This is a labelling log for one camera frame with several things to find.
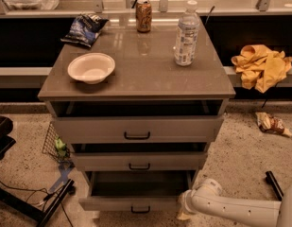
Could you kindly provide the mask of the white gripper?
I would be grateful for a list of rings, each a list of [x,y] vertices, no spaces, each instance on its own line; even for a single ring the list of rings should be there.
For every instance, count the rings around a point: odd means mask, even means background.
[[[180,194],[179,203],[180,211],[178,212],[177,219],[186,221],[191,218],[191,215],[195,214],[195,209],[192,205],[192,190],[187,190]]]

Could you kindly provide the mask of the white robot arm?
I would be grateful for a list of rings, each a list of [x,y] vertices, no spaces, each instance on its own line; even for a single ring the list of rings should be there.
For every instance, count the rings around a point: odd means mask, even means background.
[[[204,180],[196,189],[180,194],[180,216],[197,212],[230,219],[249,227],[292,227],[292,184],[281,201],[258,201],[221,196],[214,179]]]

